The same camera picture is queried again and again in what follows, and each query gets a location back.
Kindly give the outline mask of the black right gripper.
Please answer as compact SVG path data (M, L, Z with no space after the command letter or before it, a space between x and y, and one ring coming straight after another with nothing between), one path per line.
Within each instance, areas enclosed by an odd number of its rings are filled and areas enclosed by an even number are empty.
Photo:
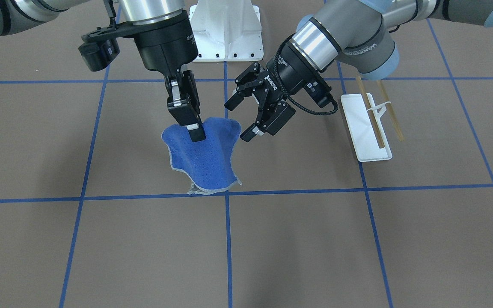
M204 141L207 137L190 86L192 74L182 70L198 55L188 13L181 11L149 26L147 31L135 34L134 41L145 68L160 72L165 79L168 111L178 124L186 124L192 142Z

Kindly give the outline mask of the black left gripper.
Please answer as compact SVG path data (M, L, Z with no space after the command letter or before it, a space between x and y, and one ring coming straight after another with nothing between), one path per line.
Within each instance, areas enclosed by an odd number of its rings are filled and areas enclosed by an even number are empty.
M225 102L225 109L233 111L249 96L258 101L256 121L240 135L245 142L264 133L275 135L295 115L294 107L316 116L333 113L310 110L294 100L293 95L304 89L316 105L323 108L333 103L333 96L331 87L301 58L291 41L279 46L266 68L253 62L235 79L235 84L235 92Z

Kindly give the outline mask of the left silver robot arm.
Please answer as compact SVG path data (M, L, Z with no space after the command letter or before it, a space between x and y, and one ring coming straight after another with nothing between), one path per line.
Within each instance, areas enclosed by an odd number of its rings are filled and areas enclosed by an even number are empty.
M329 0L306 16L265 68L253 62L235 79L225 103L233 111L245 98L258 103L258 115L241 139L275 135L296 109L329 116L339 109L321 74L334 62L356 68L367 80L381 80L398 66L399 50L390 32L424 19L493 28L493 0Z

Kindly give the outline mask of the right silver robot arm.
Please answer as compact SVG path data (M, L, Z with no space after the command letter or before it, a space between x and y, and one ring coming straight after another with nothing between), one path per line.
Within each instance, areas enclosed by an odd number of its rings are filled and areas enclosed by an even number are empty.
M167 109L192 142L205 139L194 74L187 65L199 53L183 0L102 0L107 24L81 36L78 50L91 71L109 66L120 52L117 40L132 39L143 66L162 74ZM47 24L86 0L0 0L0 36Z

